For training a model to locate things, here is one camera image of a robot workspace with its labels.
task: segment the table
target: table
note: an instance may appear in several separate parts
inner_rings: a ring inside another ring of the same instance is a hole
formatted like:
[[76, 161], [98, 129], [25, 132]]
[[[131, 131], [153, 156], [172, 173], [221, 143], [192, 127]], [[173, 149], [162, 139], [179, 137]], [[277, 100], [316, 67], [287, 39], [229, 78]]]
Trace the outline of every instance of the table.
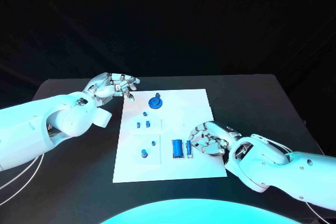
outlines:
[[[294, 151], [320, 154], [273, 75], [144, 77], [140, 80], [138, 91], [205, 88], [216, 121], [228, 123], [245, 136], [257, 133]], [[81, 91], [88, 81], [48, 80], [33, 100]], [[232, 201], [296, 220], [314, 217], [306, 204], [280, 189], [270, 187], [258, 193], [229, 172], [226, 178], [114, 184], [123, 98], [115, 97], [102, 108], [113, 113], [107, 128], [92, 125], [82, 136], [66, 140], [45, 154], [33, 180], [0, 206], [0, 222], [100, 223], [140, 205], [180, 198]], [[323, 217], [336, 216], [327, 209], [316, 207], [316, 211]]]

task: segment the robotic hand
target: robotic hand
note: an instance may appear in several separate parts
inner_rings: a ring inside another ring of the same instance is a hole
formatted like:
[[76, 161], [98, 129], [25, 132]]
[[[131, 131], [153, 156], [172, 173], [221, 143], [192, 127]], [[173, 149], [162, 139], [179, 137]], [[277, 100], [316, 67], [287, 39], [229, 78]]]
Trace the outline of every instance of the robotic hand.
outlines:
[[0, 171], [10, 169], [66, 139], [82, 135], [92, 123], [105, 127], [113, 114], [98, 108], [114, 96], [134, 101], [128, 88], [140, 80], [115, 73], [102, 73], [82, 92], [58, 95], [0, 110]]
[[254, 191], [264, 192], [275, 186], [299, 201], [336, 210], [335, 157], [293, 152], [287, 146], [257, 134], [242, 137], [216, 121], [198, 125], [189, 140], [209, 156], [222, 156], [228, 149], [225, 168]]

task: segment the blue object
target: blue object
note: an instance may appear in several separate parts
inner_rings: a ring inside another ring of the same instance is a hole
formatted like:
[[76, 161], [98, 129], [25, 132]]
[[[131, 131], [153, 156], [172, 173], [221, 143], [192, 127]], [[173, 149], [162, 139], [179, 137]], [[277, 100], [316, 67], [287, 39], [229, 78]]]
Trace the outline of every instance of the blue object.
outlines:
[[208, 199], [159, 201], [123, 212], [102, 224], [120, 223], [274, 223], [300, 224], [290, 218], [239, 203]]
[[192, 143], [187, 140], [187, 158], [192, 157]]
[[173, 158], [183, 158], [182, 140], [173, 140]]
[[141, 157], [146, 158], [149, 156], [146, 150], [141, 150]]
[[149, 100], [149, 106], [153, 109], [159, 109], [163, 105], [163, 100], [160, 99], [160, 94], [156, 93], [156, 97]]

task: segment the small blue block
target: small blue block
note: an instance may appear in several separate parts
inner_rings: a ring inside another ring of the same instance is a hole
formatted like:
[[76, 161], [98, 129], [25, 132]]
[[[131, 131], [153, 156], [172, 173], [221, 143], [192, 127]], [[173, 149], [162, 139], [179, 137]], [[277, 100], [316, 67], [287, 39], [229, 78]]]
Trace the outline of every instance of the small blue block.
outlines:
[[149, 156], [146, 150], [141, 150], [141, 157], [146, 158]]

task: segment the robotic arm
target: robotic arm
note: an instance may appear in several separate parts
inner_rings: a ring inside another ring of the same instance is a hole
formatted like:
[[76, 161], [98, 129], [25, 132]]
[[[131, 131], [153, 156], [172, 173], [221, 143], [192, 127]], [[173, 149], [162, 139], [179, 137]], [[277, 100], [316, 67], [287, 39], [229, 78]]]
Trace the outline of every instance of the robotic arm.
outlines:
[[196, 126], [189, 140], [192, 146], [209, 156], [222, 156], [228, 149], [225, 168], [254, 191], [264, 192], [270, 186], [275, 186], [297, 200], [336, 210], [335, 157], [293, 152], [257, 134], [242, 137], [216, 121]]
[[82, 92], [58, 95], [0, 110], [0, 171], [53, 149], [66, 139], [82, 135], [92, 123], [105, 127], [113, 114], [100, 108], [114, 96], [134, 101], [128, 88], [140, 80], [102, 73]]

